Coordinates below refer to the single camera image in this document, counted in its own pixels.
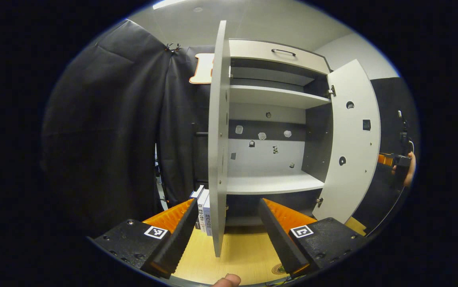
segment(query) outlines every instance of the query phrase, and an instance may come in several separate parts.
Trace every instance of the cabinet shelf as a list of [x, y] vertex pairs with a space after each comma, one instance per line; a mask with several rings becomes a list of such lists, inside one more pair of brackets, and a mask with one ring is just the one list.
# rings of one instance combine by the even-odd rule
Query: cabinet shelf
[[304, 171], [280, 173], [269, 172], [229, 172], [227, 174], [228, 195], [263, 195], [294, 193], [321, 189], [324, 182]]
[[331, 100], [308, 93], [285, 89], [231, 85], [230, 102], [310, 109], [331, 103]]

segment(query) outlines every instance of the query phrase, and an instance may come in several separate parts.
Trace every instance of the white wall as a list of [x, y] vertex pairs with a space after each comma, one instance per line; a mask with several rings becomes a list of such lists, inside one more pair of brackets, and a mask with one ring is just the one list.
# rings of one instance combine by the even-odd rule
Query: white wall
[[357, 59], [370, 80], [399, 77], [389, 60], [371, 43], [355, 33], [333, 40], [314, 52], [325, 56], [332, 70]]

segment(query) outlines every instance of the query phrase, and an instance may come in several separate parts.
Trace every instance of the cabinet door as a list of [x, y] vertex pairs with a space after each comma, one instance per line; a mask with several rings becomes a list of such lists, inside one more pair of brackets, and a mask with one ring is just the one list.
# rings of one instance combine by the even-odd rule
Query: cabinet door
[[328, 75], [334, 87], [333, 144], [330, 165], [320, 198], [312, 214], [345, 223], [371, 184], [381, 139], [378, 103], [364, 69], [353, 60]]
[[214, 254], [220, 257], [225, 230], [227, 194], [227, 147], [229, 134], [229, 39], [226, 21], [220, 21], [214, 46], [213, 71], [209, 95], [208, 181]]

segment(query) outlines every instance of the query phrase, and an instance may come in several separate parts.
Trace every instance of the wooden floor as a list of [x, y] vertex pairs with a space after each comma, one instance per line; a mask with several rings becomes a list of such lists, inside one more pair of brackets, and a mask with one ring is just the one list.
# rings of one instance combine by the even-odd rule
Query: wooden floor
[[249, 285], [287, 277], [272, 273], [278, 264], [280, 259], [263, 227], [227, 227], [219, 258], [214, 256], [212, 237], [194, 229], [172, 276], [214, 284], [232, 273], [240, 276], [240, 285]]

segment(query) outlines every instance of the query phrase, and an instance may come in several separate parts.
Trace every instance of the cabinet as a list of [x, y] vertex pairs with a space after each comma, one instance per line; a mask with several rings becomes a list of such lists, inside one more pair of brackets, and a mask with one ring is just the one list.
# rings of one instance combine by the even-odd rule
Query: cabinet
[[284, 44], [228, 39], [221, 21], [209, 102], [208, 181], [215, 255], [227, 196], [320, 190], [312, 214], [345, 223], [374, 175], [376, 96], [357, 60], [331, 71], [324, 57]]

